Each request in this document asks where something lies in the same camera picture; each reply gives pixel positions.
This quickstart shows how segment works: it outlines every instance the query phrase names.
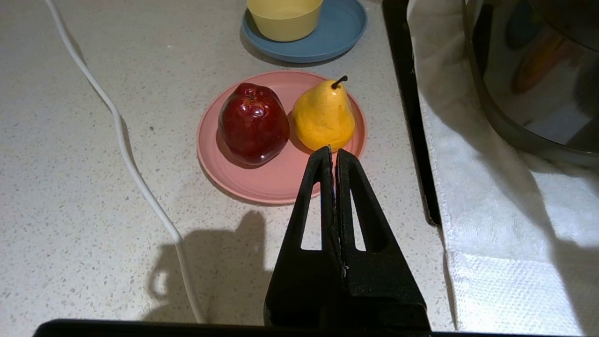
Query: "blue plate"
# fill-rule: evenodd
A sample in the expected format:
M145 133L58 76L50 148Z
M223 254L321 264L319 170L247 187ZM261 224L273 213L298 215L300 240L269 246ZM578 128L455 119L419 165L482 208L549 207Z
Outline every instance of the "blue plate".
M248 10L243 17L247 39L266 55L287 62L311 63L332 59L353 47L366 30L367 15L358 0L324 0L312 34L292 42L262 35Z

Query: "pink plate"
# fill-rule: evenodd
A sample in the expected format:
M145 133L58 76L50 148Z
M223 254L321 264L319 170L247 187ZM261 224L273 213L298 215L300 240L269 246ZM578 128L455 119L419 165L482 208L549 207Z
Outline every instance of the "pink plate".
M259 167L245 166L231 157L220 138L220 108L240 83L250 82L274 90L291 121L295 100L324 80L328 79L302 71L273 71L245 79L220 94L204 113L198 127L198 157L210 178L223 189L246 200L265 204L295 202L311 151L297 139L293 128L290 141L278 156ZM344 149L360 158L366 147L366 120L354 97L349 95L349 100L356 118L356 130ZM319 194L320 185L316 184L312 197Z

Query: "pear stem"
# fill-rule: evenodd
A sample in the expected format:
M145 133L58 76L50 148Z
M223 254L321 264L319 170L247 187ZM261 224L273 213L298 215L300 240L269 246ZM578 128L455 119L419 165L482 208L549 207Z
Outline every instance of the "pear stem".
M346 75L343 75L343 77L342 77L342 78L340 78L340 79L339 79L337 82L335 82L335 83L331 84L331 88L333 88L333 89L336 89L336 88L337 88L337 86L339 85L339 83L341 83L341 82L345 82L345 81L347 81L347 76L346 76Z

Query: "stainless steel pot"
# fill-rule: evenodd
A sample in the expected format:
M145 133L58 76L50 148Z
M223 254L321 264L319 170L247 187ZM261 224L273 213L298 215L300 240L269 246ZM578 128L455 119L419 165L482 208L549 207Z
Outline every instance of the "stainless steel pot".
M513 146L599 166L599 1L464 0L481 104Z

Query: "plate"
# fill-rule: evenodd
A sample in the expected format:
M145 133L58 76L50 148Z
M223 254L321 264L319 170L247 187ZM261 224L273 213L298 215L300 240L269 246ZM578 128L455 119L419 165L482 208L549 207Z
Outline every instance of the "plate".
M312 151L297 139L292 128L290 139L278 156L259 167L245 166L231 156L218 133L220 109L239 84L250 82L271 88L279 96L291 121L291 110L298 97L324 80L328 79L303 71L273 71L249 77L222 92L210 104L198 127L198 158L211 180L245 200L263 204L294 203ZM356 130L343 149L360 158L366 147L366 120L355 98L351 94L348 96ZM312 197L319 194L320 186L316 184Z
M247 39L266 55L287 62L311 63L332 59L353 47L366 30L366 10L358 0L324 0L316 29L292 42L264 37L246 10L242 28Z

